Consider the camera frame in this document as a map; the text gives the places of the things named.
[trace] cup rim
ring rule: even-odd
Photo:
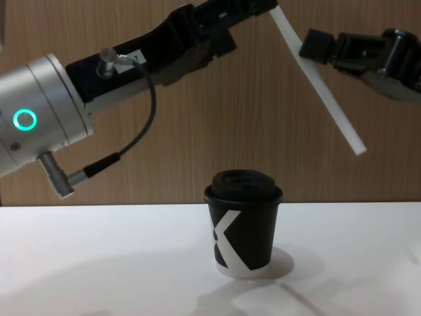
[[[284,201],[284,195],[281,188],[277,186],[275,189],[274,197],[272,199],[258,202],[228,201],[213,196],[212,186],[208,186],[205,189],[205,201],[210,205],[223,207],[225,209],[232,209],[234,211],[246,211],[278,206]]]

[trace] screw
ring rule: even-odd
[[[16,150],[19,150],[19,149],[20,149],[20,144],[19,143],[13,143],[11,145],[11,150],[12,151],[16,151]]]

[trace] white plastic stick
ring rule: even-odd
[[[274,18],[276,25],[281,31],[282,36],[284,37],[294,58],[297,60],[298,65],[301,67],[304,74],[319,94],[329,113],[335,120],[337,127],[341,130],[343,136],[348,141],[355,154],[360,155],[367,151],[367,148],[360,139],[360,136],[357,134],[345,113],[342,111],[342,108],[335,100],[335,97],[324,83],[323,78],[317,70],[314,62],[299,56],[303,42],[298,37],[297,33],[295,33],[284,12],[282,12],[281,8],[277,6],[275,9],[270,11],[270,14],[272,15],[272,18]]]

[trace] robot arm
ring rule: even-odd
[[[198,7],[186,5],[148,34],[76,61],[66,70],[48,55],[3,74],[0,176],[39,160],[58,195],[69,196],[76,184],[88,178],[87,169],[67,177],[52,152],[90,136],[90,114],[147,88],[155,91],[151,82],[169,85],[232,52],[236,46],[228,29],[277,5],[276,0],[208,0]],[[146,72],[135,67],[140,64]],[[90,176],[119,158],[115,153],[88,166],[95,171]]]
[[[331,63],[391,99],[421,102],[421,44],[411,33],[396,29],[382,36],[340,33],[335,40],[331,34],[310,30],[300,56]]]

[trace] white table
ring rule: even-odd
[[[0,315],[421,315],[421,203],[281,205],[266,280],[216,270],[209,221],[206,205],[2,208]]]

